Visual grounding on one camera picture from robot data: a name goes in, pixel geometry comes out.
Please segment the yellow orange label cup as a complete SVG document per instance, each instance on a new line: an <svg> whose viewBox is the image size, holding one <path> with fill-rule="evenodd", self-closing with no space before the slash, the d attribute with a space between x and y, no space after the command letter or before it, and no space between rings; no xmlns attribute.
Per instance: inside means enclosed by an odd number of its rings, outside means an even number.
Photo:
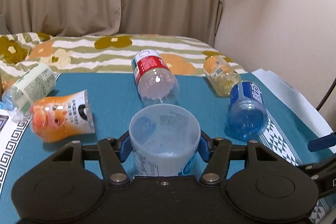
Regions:
<svg viewBox="0 0 336 224"><path fill-rule="evenodd" d="M232 88L242 81L240 75L221 56L210 56L203 72L220 97L229 97Z"/></svg>

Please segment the red label clear cup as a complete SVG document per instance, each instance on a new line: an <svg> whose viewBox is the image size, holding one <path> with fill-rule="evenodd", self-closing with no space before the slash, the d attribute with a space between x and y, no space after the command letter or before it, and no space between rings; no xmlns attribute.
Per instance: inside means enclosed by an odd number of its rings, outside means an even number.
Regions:
<svg viewBox="0 0 336 224"><path fill-rule="evenodd" d="M144 106L178 103L178 80L157 51L151 49L139 51L132 58L131 67Z"/></svg>

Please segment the colourful patterned board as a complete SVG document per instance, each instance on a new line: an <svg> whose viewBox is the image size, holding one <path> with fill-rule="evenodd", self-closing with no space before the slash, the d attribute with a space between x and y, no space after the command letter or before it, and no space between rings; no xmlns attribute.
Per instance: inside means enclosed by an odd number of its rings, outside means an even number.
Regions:
<svg viewBox="0 0 336 224"><path fill-rule="evenodd" d="M28 127L30 118L25 117L21 120L12 118L1 102L1 133L0 133L0 157L1 173L0 185L1 191L5 184L5 179L9 171L10 163L14 157L21 138Z"/></svg>

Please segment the white sheet under cloth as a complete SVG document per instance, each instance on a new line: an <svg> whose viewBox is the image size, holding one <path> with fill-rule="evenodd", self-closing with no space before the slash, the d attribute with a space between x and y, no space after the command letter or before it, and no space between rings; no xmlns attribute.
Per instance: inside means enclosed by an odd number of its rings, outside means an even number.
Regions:
<svg viewBox="0 0 336 224"><path fill-rule="evenodd" d="M313 105L276 73L258 69L253 71L252 74L290 108L317 137L323 137L331 133L331 127Z"/></svg>

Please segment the floral striped quilt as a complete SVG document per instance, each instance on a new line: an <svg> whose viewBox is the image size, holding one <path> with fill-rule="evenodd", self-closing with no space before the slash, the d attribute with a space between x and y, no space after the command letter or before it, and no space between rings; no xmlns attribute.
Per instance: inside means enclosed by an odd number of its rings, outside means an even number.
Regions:
<svg viewBox="0 0 336 224"><path fill-rule="evenodd" d="M220 55L208 44L183 36L2 34L2 86L9 88L40 63L57 73L131 73L131 59L144 49L157 51L175 75L202 76L206 59Z"/></svg>

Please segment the teal patterned cloth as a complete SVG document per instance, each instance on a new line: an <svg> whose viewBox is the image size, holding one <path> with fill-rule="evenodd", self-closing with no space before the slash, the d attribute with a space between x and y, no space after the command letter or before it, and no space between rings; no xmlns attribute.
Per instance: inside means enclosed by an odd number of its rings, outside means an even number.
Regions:
<svg viewBox="0 0 336 224"><path fill-rule="evenodd" d="M269 124L261 142L294 165L320 162L331 157L324 149L310 152L307 144L316 135L283 104L262 82L250 73L243 79L257 83L264 97ZM189 110L201 129L210 137L225 137L227 112L230 101L215 95L204 77L179 76L179 106ZM94 134L77 136L83 144L95 144L107 137L117 138L126 132L136 112L142 109L133 75L118 73L64 73L59 76L53 96L67 96L80 91L88 92L94 117ZM1 223L16 223L19 216L11 201L15 181L67 143L45 143L26 128L10 163L1 191Z"/></svg>

